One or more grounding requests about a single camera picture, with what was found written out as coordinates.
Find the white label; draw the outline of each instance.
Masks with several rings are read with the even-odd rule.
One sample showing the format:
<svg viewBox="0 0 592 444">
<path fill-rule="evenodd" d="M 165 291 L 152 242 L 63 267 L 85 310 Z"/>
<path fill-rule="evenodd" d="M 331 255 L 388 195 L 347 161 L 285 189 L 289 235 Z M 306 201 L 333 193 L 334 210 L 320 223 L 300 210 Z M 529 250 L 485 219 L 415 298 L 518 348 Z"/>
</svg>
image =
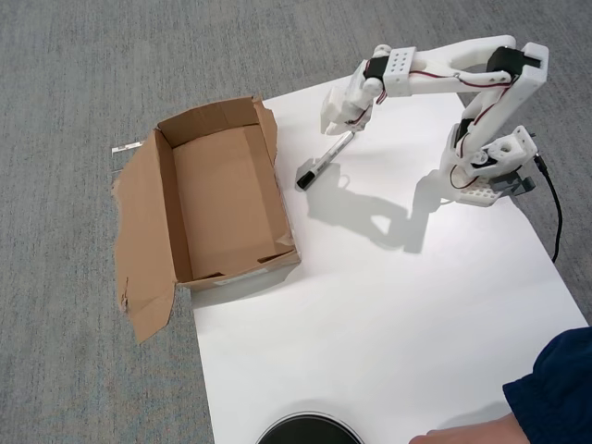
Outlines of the white label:
<svg viewBox="0 0 592 444">
<path fill-rule="evenodd" d="M 257 276 L 257 275 L 263 275 L 266 272 L 267 272 L 267 268 L 261 268 L 260 270 L 255 270 L 255 271 L 252 271 L 251 273 L 245 273 L 244 275 L 231 277 L 230 279 L 218 280 L 217 282 L 214 282 L 214 285 L 226 285 L 226 284 L 230 284 L 232 282 L 236 282 L 237 280 L 243 280 L 245 278 L 251 278 L 251 277 Z"/>
<path fill-rule="evenodd" d="M 111 155 L 115 153 L 119 153 L 121 151 L 128 151 L 133 150 L 134 148 L 140 148 L 143 144 L 143 141 L 128 143 L 127 145 L 116 146 L 115 148 L 111 148 Z"/>
</svg>

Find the marker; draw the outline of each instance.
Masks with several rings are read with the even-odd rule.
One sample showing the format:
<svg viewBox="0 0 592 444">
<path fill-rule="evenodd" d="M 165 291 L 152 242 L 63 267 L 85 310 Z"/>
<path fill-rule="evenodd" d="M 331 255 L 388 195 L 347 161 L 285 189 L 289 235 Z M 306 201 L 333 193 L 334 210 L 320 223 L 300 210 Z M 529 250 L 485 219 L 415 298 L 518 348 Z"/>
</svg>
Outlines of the marker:
<svg viewBox="0 0 592 444">
<path fill-rule="evenodd" d="M 321 157 L 316 164 L 314 164 L 311 169 L 309 169 L 301 178 L 296 181 L 296 184 L 303 190 L 306 190 L 310 184 L 318 177 L 320 174 L 327 168 L 327 166 L 331 163 L 331 161 L 337 156 L 337 154 L 341 153 L 343 148 L 345 148 L 348 143 L 350 143 L 353 139 L 355 132 L 348 132 L 345 134 L 341 139 L 335 143 L 327 153 Z"/>
</svg>

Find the torn cardboard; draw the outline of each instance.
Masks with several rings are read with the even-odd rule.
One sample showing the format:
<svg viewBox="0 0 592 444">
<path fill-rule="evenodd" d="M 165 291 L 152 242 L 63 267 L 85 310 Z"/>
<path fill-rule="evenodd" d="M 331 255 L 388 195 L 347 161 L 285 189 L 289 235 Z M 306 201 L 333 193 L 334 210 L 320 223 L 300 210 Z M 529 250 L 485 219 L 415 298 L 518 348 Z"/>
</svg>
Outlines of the torn cardboard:
<svg viewBox="0 0 592 444">
<path fill-rule="evenodd" d="M 250 97 L 157 125 L 114 186 L 117 297 L 139 342 L 175 285 L 202 290 L 300 262 L 274 173 L 273 113 Z"/>
</svg>

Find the white robotic arm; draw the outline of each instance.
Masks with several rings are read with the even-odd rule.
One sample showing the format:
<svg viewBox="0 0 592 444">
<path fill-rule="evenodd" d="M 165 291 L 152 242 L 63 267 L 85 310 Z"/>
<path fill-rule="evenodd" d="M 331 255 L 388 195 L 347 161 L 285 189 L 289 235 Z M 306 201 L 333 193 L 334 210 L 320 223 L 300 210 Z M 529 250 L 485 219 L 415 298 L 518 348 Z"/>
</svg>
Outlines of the white robotic arm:
<svg viewBox="0 0 592 444">
<path fill-rule="evenodd" d="M 461 201 L 493 204 L 509 187 L 528 191 L 529 184 L 508 177 L 537 154 L 524 127 L 488 143 L 547 80 L 548 48 L 528 43 L 519 51 L 515 46 L 511 36 L 422 52 L 379 45 L 372 58 L 356 69 L 346 89 L 330 91 L 323 103 L 321 130 L 327 134 L 364 130 L 375 99 L 381 104 L 388 97 L 478 92 L 450 132 L 440 171 L 450 176 Z M 486 72 L 465 71 L 480 65 L 487 65 Z"/>
</svg>

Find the black cable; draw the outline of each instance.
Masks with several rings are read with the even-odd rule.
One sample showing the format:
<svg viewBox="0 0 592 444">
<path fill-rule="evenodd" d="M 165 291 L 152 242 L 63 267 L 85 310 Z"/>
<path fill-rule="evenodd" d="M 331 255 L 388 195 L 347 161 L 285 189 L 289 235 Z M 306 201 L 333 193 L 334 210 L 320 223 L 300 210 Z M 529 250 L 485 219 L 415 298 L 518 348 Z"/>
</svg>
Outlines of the black cable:
<svg viewBox="0 0 592 444">
<path fill-rule="evenodd" d="M 545 161 L 540 156 L 540 154 L 535 155 L 535 164 L 538 170 L 541 172 L 547 184 L 549 185 L 549 189 L 551 190 L 551 194 L 553 195 L 553 200 L 555 201 L 555 206 L 557 207 L 557 234 L 555 235 L 555 253 L 553 254 L 553 258 L 551 259 L 553 262 L 557 259 L 559 255 L 559 242 L 561 240 L 561 229 L 563 228 L 563 213 L 561 212 L 561 204 L 559 202 L 559 196 L 555 191 L 555 187 L 553 186 L 553 181 L 549 175 L 549 170 L 547 169 L 547 165 Z"/>
</svg>

